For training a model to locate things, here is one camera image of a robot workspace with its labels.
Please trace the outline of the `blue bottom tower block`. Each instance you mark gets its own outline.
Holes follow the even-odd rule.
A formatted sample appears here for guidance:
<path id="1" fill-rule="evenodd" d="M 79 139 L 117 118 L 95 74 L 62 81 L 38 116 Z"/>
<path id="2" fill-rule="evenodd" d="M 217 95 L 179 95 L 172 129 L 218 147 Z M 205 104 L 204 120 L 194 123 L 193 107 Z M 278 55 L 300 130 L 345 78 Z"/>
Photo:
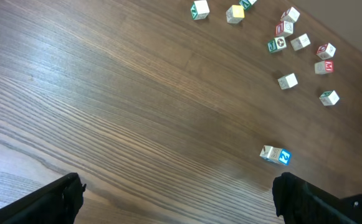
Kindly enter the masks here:
<path id="1" fill-rule="evenodd" d="M 266 161 L 271 161 L 270 159 L 270 153 L 272 152 L 272 149 L 274 147 L 273 146 L 267 146 L 267 145 L 264 145 L 259 156 L 263 159 L 265 159 Z"/>

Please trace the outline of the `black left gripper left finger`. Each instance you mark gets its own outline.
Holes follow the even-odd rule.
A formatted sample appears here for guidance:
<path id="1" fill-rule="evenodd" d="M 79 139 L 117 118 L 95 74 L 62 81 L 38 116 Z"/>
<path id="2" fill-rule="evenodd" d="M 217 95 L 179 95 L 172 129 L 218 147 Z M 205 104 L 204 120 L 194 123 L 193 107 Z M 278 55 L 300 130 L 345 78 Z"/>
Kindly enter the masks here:
<path id="1" fill-rule="evenodd" d="M 0 224 L 73 224 L 86 185 L 69 173 L 0 209 Z"/>

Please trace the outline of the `blue letter wooden block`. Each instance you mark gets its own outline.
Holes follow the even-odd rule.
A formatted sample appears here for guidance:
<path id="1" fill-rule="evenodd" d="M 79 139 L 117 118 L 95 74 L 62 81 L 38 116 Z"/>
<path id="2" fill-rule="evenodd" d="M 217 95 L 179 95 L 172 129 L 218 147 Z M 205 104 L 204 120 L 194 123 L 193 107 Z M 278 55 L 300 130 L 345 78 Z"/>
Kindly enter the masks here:
<path id="1" fill-rule="evenodd" d="M 276 147 L 273 147 L 269 154 L 269 159 L 272 162 L 282 164 L 285 166 L 289 165 L 291 158 L 292 158 L 291 152 L 287 151 L 286 149 L 281 149 Z"/>

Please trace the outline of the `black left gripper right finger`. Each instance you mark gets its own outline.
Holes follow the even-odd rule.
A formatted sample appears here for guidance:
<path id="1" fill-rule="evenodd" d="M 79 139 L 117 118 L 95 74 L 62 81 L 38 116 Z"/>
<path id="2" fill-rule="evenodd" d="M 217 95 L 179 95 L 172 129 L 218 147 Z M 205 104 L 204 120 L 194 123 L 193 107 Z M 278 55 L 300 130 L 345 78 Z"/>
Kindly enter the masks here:
<path id="1" fill-rule="evenodd" d="M 276 216 L 292 224 L 362 223 L 362 194 L 338 198 L 284 172 L 272 185 Z"/>

